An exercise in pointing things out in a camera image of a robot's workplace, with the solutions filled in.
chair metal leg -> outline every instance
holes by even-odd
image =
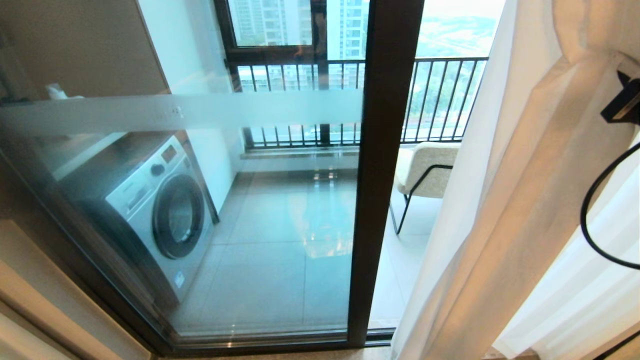
[[[406,211],[409,209],[409,202],[411,201],[411,195],[409,195],[408,197],[403,194],[404,196],[404,211],[402,213],[402,218],[400,219],[400,225],[396,225],[396,216],[394,214],[394,209],[391,206],[391,202],[389,202],[389,211],[391,212],[391,222],[394,223],[394,230],[396,231],[396,235],[400,234],[400,230],[402,230],[402,225],[404,224],[404,217],[406,216]]]

metal railing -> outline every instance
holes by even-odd
[[[458,142],[476,99],[487,57],[417,58],[401,143]],[[364,86],[364,60],[328,61],[328,88]],[[318,65],[238,65],[239,91],[318,90]],[[324,147],[360,143],[360,123],[246,127],[247,149]]]

sticker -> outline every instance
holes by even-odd
[[[178,289],[182,287],[182,284],[184,284],[184,275],[182,274],[181,271],[178,271],[175,274],[173,281],[175,282],[175,285],[178,287]]]

washing machine door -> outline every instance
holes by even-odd
[[[204,202],[198,183],[185,174],[160,187],[154,206],[156,244],[171,259],[187,256],[198,243],[204,222]]]

sliding glass door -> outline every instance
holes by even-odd
[[[8,4],[3,168],[66,235],[37,240],[158,354],[363,346],[421,10]]]

